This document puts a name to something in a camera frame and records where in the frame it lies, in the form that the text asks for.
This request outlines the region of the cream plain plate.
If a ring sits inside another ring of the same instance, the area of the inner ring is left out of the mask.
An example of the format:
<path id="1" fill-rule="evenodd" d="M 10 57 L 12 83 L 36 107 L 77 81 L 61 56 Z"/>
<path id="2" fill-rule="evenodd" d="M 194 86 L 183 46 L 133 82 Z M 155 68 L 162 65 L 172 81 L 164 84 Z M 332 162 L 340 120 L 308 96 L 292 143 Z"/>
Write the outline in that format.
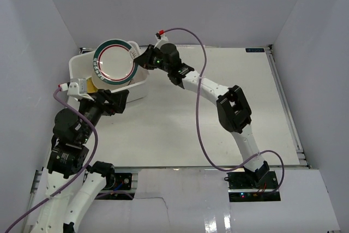
<path id="1" fill-rule="evenodd" d="M 97 89 L 109 89 L 110 91 L 114 91 L 116 89 L 120 89 L 120 88 L 123 88 L 123 87 L 129 85 L 131 82 L 132 81 L 130 80 L 124 84 L 112 85 L 112 84 L 108 84 L 108 83 L 105 83 L 102 80 L 100 80 L 95 73 L 92 74 L 92 83 Z"/>

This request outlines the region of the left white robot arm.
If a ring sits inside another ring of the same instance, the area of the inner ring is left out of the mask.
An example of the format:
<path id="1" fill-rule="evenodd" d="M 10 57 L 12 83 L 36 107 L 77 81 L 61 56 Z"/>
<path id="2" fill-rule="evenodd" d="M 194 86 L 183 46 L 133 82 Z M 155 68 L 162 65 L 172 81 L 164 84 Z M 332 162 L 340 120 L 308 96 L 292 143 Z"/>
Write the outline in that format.
<path id="1" fill-rule="evenodd" d="M 32 232 L 77 232 L 99 192 L 114 185 L 114 166 L 92 162 L 99 141 L 96 126 L 102 116 L 123 113 L 128 95 L 128 90 L 100 89 L 90 99 L 79 99 L 77 110 L 66 105 L 56 114 L 45 201 Z"/>

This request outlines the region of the scoop-shaped woven bamboo tray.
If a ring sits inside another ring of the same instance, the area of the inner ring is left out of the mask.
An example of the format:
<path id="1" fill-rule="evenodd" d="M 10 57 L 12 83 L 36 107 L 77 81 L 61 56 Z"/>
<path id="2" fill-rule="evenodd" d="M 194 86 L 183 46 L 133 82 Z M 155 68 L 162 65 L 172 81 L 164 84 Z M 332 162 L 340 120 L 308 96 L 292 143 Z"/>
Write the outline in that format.
<path id="1" fill-rule="evenodd" d="M 86 80 L 87 93 L 95 93 L 98 91 L 98 88 L 94 85 L 92 78 Z"/>

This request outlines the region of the white plate with teal rim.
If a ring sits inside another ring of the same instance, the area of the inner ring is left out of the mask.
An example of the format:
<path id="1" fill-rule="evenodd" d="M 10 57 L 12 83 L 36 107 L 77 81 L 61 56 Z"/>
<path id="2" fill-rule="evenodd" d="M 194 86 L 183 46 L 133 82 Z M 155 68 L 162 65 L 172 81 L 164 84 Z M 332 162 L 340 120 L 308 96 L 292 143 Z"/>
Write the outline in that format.
<path id="1" fill-rule="evenodd" d="M 92 74 L 95 73 L 108 84 L 124 84 L 136 75 L 134 59 L 139 55 L 139 48 L 135 44 L 121 39 L 107 40 L 94 51 Z"/>

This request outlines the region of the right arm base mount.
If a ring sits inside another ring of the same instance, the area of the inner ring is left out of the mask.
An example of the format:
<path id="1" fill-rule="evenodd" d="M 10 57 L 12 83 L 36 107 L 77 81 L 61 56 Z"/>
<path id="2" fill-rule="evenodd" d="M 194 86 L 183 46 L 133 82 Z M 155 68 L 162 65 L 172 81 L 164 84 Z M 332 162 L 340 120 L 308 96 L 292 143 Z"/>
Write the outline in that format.
<path id="1" fill-rule="evenodd" d="M 224 180 L 228 184 L 228 196 L 230 202 L 279 202 L 281 196 L 277 190 L 278 180 L 274 171 L 269 171 L 265 177 L 255 184 L 250 181 L 245 172 L 229 172 Z"/>

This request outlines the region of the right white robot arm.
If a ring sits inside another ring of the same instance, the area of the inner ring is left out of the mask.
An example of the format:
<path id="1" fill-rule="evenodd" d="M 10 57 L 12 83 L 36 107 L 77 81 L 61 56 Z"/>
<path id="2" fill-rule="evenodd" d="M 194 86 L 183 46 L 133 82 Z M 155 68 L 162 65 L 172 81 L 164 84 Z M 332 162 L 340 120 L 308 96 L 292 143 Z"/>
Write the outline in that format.
<path id="1" fill-rule="evenodd" d="M 160 48 L 149 45 L 143 54 L 134 59 L 134 63 L 145 69 L 166 72 L 174 85 L 195 92 L 196 100 L 205 98 L 213 103 L 219 123 L 233 136 L 238 146 L 247 184 L 254 189 L 265 184 L 269 165 L 256 144 L 251 127 L 251 108 L 239 86 L 222 86 L 201 77 L 193 67 L 182 62 L 176 46 L 170 43 Z"/>

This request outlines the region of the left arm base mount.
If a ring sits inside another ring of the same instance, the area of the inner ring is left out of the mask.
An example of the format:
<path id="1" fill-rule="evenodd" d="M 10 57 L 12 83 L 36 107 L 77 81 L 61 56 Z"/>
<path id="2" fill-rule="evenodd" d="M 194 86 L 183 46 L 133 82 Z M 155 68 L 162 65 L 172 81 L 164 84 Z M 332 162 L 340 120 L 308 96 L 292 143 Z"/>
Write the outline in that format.
<path id="1" fill-rule="evenodd" d="M 132 200 L 135 194 L 131 192 L 132 178 L 132 173 L 115 173 L 95 199 Z"/>

